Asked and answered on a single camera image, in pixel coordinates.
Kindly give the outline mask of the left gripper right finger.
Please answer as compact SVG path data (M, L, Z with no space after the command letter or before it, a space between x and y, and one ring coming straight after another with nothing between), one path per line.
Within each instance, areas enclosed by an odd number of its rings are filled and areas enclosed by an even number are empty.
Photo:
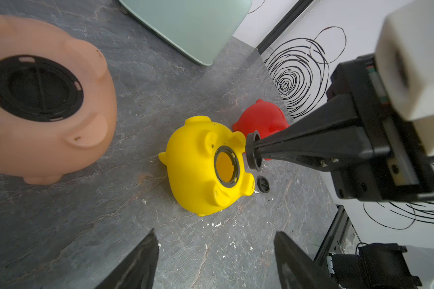
M283 231L274 237L274 253L283 289L338 289L339 285Z

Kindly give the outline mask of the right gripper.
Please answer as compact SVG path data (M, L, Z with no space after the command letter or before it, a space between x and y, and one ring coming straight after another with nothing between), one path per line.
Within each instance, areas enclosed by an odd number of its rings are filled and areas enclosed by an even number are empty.
M256 155L333 171L341 199L434 201L431 159L413 125L391 106L373 55L337 65L327 96L289 128L265 138L254 133Z

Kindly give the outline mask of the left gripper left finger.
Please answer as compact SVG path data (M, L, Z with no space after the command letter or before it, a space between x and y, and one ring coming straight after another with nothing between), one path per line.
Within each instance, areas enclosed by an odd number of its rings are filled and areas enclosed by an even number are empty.
M159 241L152 229L96 289L152 289L159 260Z

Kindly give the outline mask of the yellow piggy bank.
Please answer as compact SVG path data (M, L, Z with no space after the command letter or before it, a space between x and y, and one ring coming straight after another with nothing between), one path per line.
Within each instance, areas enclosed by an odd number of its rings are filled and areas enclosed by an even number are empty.
M175 131L159 160L167 167L176 201L200 217L222 211L251 196L254 176L245 170L246 138L241 132L194 116Z

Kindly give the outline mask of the pink piggy bank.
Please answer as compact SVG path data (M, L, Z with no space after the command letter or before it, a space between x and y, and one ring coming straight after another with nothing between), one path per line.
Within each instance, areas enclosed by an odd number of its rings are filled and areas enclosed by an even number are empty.
M54 184L104 155L116 117L97 47L41 20L0 14L0 174Z

